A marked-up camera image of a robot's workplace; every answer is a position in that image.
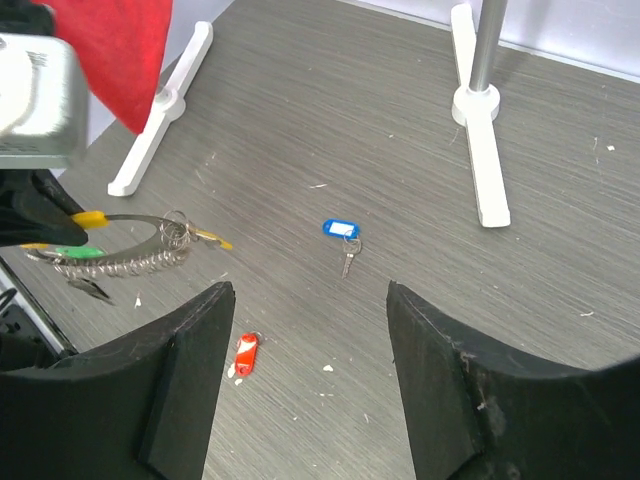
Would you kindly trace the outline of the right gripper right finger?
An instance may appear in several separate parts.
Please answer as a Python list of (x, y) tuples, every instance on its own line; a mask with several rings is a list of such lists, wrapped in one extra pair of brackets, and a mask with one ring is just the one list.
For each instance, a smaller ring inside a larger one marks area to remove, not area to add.
[(585, 370), (507, 345), (399, 283), (388, 329), (419, 479), (635, 479), (639, 362)]

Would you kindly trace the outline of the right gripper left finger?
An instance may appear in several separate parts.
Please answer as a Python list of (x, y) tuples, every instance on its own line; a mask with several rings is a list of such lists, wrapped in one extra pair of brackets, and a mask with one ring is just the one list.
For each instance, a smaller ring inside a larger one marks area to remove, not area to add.
[(235, 308), (219, 282), (176, 310), (47, 366), (1, 339), (5, 479), (199, 479)]

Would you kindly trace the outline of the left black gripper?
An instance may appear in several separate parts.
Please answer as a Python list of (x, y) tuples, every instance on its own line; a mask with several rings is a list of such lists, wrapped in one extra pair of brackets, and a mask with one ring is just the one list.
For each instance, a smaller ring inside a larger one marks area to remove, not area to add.
[(84, 229), (72, 216), (83, 212), (48, 169), (1, 171), (1, 246), (82, 246)]

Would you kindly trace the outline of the large keyring with yellow handle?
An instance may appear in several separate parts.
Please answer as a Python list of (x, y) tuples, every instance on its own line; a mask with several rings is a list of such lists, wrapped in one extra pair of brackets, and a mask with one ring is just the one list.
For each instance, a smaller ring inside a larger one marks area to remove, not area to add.
[(177, 268), (186, 262), (191, 247), (197, 242), (227, 251), (233, 248), (221, 236), (196, 226), (179, 210), (163, 216), (90, 211), (75, 214), (72, 219), (85, 230), (122, 222), (153, 228), (147, 238), (112, 252), (92, 245), (30, 243), (21, 246), (27, 258), (52, 267), (67, 285), (107, 304), (113, 300), (98, 284), (102, 278), (139, 277)]

